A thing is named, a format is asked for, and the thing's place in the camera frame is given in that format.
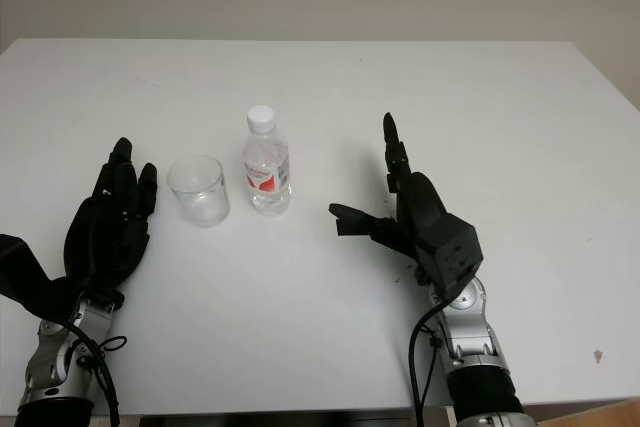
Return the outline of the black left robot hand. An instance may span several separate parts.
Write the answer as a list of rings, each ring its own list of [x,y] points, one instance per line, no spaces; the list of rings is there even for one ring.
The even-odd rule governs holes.
[[[148,219],[156,205],[157,169],[147,163],[136,172],[131,154],[132,143],[120,138],[68,230],[65,272],[83,291],[117,290],[145,254]]]

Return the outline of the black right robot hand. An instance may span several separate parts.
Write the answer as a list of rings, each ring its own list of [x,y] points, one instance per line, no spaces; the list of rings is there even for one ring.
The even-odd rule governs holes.
[[[409,165],[404,143],[399,139],[390,113],[383,118],[386,176],[389,192],[396,196],[396,216],[374,217],[361,210],[331,203],[329,212],[336,217],[340,236],[367,236],[374,242],[404,254],[417,262],[420,285],[442,282],[436,262],[436,249],[429,247],[423,234],[446,214],[435,187]]]

